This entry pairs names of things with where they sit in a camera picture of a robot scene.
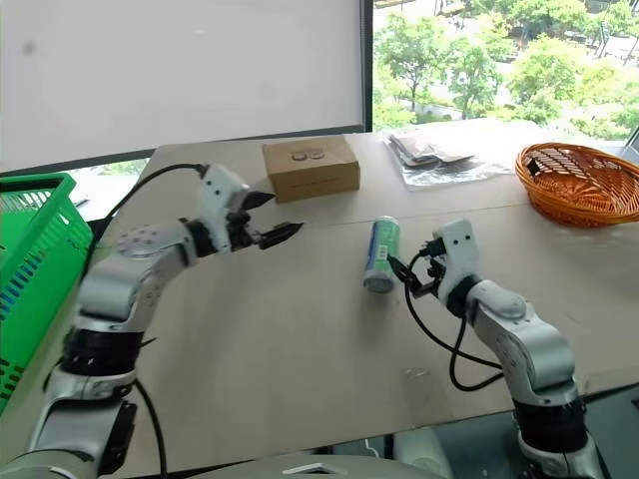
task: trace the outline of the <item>green basket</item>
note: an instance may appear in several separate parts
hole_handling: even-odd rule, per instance
[[[65,174],[0,179],[0,413],[82,269],[91,230]]]

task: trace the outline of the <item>window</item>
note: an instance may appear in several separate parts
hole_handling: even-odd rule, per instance
[[[375,0],[373,128],[530,120],[622,145],[639,126],[639,0]]]
[[[147,163],[149,159],[141,159],[66,172],[76,181],[71,201],[82,218],[103,218],[133,187]]]

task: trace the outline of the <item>white screen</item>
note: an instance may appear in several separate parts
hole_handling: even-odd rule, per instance
[[[360,125],[358,0],[10,0],[3,170]]]

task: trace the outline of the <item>floor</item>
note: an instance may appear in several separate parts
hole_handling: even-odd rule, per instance
[[[588,405],[587,425],[614,479],[636,479],[639,470],[639,386]],[[526,463],[518,451],[511,413],[434,427],[455,479],[519,479]],[[368,443],[381,453],[382,437]],[[364,441],[336,445],[334,454],[372,455]]]

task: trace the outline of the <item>can lid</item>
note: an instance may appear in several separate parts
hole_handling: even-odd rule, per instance
[[[391,292],[394,282],[387,277],[367,277],[363,285],[372,292]]]
[[[393,217],[377,217],[375,218],[376,222],[391,222],[391,223],[395,223],[396,225],[399,226],[399,222],[393,218]]]

